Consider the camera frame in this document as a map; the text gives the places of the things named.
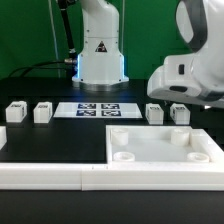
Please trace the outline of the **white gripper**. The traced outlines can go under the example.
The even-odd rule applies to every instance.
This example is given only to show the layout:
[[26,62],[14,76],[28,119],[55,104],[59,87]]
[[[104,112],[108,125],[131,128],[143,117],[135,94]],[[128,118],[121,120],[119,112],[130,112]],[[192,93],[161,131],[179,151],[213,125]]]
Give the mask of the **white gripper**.
[[206,91],[193,76],[193,54],[168,56],[148,81],[150,98],[224,109],[224,91]]

